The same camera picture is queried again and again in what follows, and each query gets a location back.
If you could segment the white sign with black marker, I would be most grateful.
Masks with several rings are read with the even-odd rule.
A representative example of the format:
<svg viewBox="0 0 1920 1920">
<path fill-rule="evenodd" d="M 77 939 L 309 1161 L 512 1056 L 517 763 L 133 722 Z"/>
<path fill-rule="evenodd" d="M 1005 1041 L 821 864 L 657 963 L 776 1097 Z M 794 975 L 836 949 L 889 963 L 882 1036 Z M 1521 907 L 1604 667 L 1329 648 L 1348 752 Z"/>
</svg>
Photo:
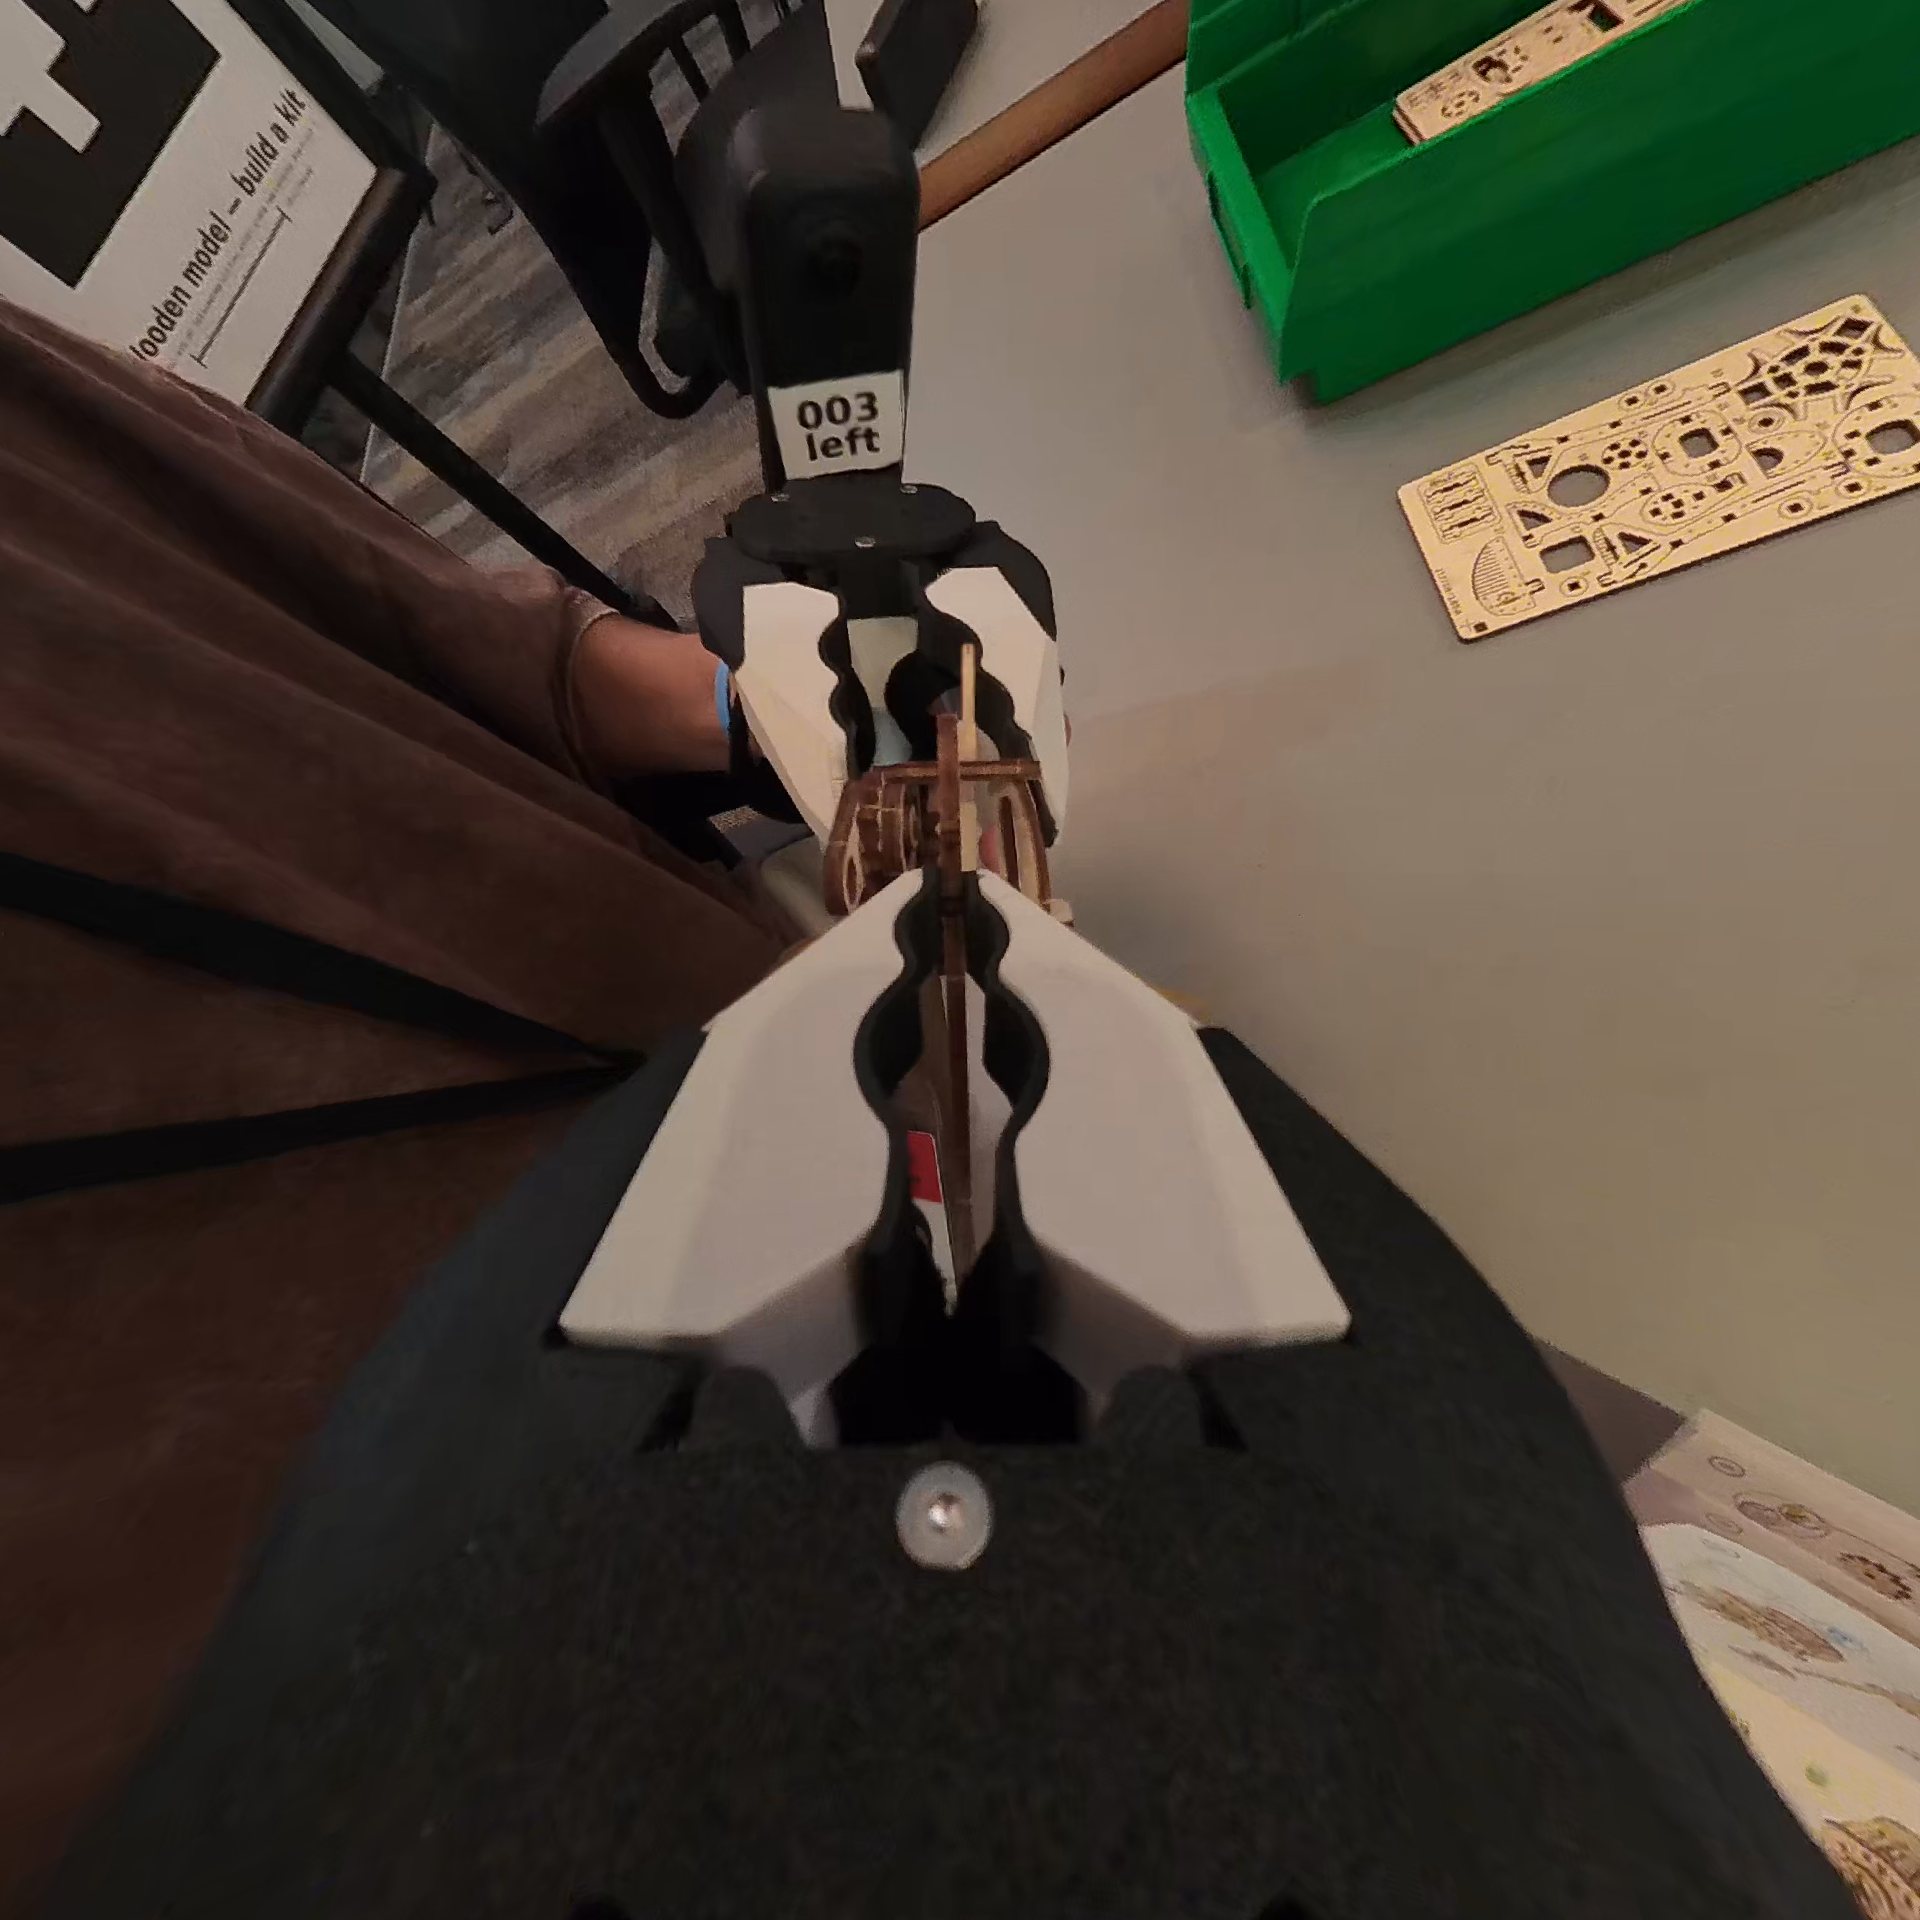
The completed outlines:
<svg viewBox="0 0 1920 1920">
<path fill-rule="evenodd" d="M 378 163 L 233 5 L 3 5 L 3 299 L 256 402 Z"/>
</svg>

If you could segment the model kit instruction booklet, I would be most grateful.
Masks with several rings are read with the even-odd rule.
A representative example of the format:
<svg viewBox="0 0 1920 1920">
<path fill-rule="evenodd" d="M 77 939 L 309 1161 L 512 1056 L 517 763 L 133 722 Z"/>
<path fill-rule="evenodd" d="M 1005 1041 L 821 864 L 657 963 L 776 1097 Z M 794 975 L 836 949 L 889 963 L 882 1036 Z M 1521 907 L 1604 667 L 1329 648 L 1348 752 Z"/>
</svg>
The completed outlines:
<svg viewBox="0 0 1920 1920">
<path fill-rule="evenodd" d="M 1865 1916 L 1918 1916 L 1918 1523 L 1701 1412 L 1626 1483 L 1696 1667 Z"/>
</svg>

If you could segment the laser-cut wooden parts sheet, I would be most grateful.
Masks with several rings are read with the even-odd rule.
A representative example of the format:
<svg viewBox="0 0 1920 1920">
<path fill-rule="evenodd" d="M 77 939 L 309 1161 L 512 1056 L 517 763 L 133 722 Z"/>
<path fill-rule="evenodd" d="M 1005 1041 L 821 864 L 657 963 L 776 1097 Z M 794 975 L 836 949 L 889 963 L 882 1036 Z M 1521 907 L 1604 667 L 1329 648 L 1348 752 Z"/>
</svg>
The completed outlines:
<svg viewBox="0 0 1920 1920">
<path fill-rule="evenodd" d="M 1546 5 L 1405 87 L 1390 122 L 1421 146 L 1544 92 L 1597 128 L 1685 125 L 1740 92 L 1752 26 L 1752 5 Z"/>
<path fill-rule="evenodd" d="M 1864 296 L 1408 483 L 1465 642 L 1918 485 L 1918 360 Z"/>
</svg>

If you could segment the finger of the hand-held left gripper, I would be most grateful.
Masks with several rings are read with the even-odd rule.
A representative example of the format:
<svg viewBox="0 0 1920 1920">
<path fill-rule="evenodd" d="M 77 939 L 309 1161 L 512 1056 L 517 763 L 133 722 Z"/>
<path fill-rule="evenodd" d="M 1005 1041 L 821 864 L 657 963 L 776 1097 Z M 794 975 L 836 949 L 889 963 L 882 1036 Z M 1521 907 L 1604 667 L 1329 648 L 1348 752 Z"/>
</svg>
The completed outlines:
<svg viewBox="0 0 1920 1920">
<path fill-rule="evenodd" d="M 848 616 L 835 592 L 803 583 L 754 583 L 740 607 L 744 658 L 731 684 L 744 722 L 803 824 L 830 831 L 877 745 Z"/>
<path fill-rule="evenodd" d="M 1043 835 L 1051 849 L 1066 827 L 1069 796 L 1069 741 L 1066 680 L 1059 642 L 1026 607 L 998 567 L 952 567 L 932 586 L 932 607 L 956 618 L 978 642 L 978 672 L 1002 693 L 1005 716 L 987 719 L 987 695 L 978 695 L 978 716 L 992 741 L 1012 759 L 1040 769 L 1045 802 Z"/>
</svg>

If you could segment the black chair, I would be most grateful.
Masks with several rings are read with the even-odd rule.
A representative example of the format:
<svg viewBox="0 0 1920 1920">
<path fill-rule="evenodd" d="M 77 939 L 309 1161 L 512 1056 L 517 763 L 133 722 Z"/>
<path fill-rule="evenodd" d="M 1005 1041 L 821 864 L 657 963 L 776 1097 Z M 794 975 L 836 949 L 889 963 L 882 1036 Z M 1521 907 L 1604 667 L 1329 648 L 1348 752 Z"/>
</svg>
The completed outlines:
<svg viewBox="0 0 1920 1920">
<path fill-rule="evenodd" d="M 905 370 L 922 215 L 916 144 L 978 5 L 860 5 L 846 106 L 826 5 L 620 5 L 544 84 L 541 138 L 584 136 L 659 252 L 657 351 L 700 394 L 764 402 Z"/>
</svg>

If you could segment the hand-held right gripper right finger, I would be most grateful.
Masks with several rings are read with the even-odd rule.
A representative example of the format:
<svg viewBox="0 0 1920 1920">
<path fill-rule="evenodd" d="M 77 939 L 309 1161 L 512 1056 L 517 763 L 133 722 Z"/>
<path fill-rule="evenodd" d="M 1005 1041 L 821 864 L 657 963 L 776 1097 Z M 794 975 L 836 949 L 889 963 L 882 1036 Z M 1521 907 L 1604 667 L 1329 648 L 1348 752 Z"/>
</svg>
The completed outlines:
<svg viewBox="0 0 1920 1920">
<path fill-rule="evenodd" d="M 968 905 L 968 970 L 965 1432 L 1067 1437 L 1146 1369 L 1352 1330 L 1187 1013 L 995 873 Z"/>
</svg>

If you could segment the black sign stand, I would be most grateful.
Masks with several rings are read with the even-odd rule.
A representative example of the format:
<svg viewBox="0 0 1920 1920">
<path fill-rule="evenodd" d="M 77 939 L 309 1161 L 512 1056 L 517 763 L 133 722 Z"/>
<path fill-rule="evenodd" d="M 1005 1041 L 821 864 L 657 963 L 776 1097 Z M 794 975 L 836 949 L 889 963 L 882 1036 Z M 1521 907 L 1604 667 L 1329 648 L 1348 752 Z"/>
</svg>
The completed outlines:
<svg viewBox="0 0 1920 1920">
<path fill-rule="evenodd" d="M 374 164 L 371 191 L 256 379 L 246 399 L 250 412 L 296 439 L 321 399 L 336 394 L 498 532 L 557 572 L 571 587 L 590 592 L 625 618 L 673 629 L 674 620 L 649 595 L 630 592 L 606 576 L 355 354 L 352 338 L 368 321 L 386 280 L 402 264 L 435 199 L 436 179 L 425 161 L 414 155 L 409 144 L 380 119 L 368 96 L 291 5 L 233 2 L 232 11 L 285 66 L 309 104 L 322 108 L 348 132 L 350 144 Z"/>
</svg>

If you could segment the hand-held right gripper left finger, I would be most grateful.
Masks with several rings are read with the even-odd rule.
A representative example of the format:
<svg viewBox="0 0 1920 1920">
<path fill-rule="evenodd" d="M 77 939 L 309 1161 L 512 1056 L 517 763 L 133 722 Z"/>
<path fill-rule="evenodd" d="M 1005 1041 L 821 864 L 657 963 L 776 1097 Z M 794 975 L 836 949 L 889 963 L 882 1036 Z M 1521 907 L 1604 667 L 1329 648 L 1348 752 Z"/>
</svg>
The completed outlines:
<svg viewBox="0 0 1920 1920">
<path fill-rule="evenodd" d="M 889 882 L 708 1021 L 560 1312 L 566 1345 L 754 1369 L 803 1443 L 835 1448 L 892 1165 L 856 1043 L 905 979 L 897 923 L 920 892 Z"/>
</svg>

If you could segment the wooden model assembly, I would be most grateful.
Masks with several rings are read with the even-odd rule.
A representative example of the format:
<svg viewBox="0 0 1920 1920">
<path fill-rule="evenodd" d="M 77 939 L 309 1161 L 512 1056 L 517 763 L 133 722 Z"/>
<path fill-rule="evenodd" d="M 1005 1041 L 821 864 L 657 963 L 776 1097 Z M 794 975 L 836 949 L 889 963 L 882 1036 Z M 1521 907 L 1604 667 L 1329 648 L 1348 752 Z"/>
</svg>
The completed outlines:
<svg viewBox="0 0 1920 1920">
<path fill-rule="evenodd" d="M 822 907 L 844 920 L 882 888 L 937 861 L 956 873 L 995 873 L 1029 903 L 1072 928 L 1072 905 L 1050 873 L 1051 811 L 1043 769 L 1030 757 L 990 757 L 978 747 L 984 649 L 961 652 L 958 711 L 934 759 L 872 769 L 844 786 L 822 856 Z"/>
</svg>

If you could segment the wooden model part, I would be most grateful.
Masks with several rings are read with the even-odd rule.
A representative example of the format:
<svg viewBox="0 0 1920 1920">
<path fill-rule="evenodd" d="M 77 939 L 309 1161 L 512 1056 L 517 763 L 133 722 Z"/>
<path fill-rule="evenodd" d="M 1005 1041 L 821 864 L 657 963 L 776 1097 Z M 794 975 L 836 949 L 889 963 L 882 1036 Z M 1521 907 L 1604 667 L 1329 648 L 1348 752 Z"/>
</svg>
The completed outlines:
<svg viewBox="0 0 1920 1920">
<path fill-rule="evenodd" d="M 970 1028 L 970 880 L 968 853 L 976 850 L 968 827 L 970 783 L 963 776 L 961 722 L 954 711 L 934 720 L 934 873 L 940 882 L 940 1003 L 944 1019 L 944 1211 L 952 1243 L 954 1288 L 961 1289 L 976 1260 L 976 1113 Z"/>
</svg>

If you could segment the green plastic bin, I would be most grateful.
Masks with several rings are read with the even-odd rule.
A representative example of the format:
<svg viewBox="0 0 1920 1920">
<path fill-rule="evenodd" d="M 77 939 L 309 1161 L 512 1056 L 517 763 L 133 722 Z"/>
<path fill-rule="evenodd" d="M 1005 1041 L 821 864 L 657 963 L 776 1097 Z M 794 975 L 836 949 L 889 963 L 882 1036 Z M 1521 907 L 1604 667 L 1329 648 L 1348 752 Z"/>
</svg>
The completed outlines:
<svg viewBox="0 0 1920 1920">
<path fill-rule="evenodd" d="M 1692 5 L 1753 11 L 1698 119 L 1540 92 L 1421 146 L 1397 96 L 1546 5 L 1192 5 L 1192 153 L 1275 377 L 1358 394 L 1916 138 L 1916 2 Z"/>
</svg>

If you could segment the person's left hand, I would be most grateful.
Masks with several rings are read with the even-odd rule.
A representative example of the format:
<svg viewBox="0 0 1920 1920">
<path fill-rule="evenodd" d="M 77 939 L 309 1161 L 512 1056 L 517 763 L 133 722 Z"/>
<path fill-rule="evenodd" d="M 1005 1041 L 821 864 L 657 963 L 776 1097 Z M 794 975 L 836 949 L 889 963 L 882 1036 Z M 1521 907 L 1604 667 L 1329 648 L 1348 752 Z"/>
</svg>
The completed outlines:
<svg viewBox="0 0 1920 1920">
<path fill-rule="evenodd" d="M 723 776 L 729 728 L 716 695 L 717 667 L 694 635 L 597 618 L 571 667 L 584 757 L 595 772 L 613 785 Z"/>
</svg>

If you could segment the person's left forearm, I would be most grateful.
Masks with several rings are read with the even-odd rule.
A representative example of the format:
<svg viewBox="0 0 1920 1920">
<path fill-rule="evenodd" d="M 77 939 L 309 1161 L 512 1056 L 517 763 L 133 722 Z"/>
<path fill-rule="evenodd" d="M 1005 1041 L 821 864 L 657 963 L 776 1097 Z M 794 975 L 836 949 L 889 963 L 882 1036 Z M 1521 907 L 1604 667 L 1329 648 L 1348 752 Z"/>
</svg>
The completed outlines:
<svg viewBox="0 0 1920 1920">
<path fill-rule="evenodd" d="M 474 567 L 235 402 L 170 376 L 155 391 L 194 451 L 181 532 L 221 563 L 211 642 L 414 743 L 465 737 L 456 761 L 641 849 L 645 832 L 590 770 L 570 688 L 604 603 L 547 567 Z"/>
</svg>

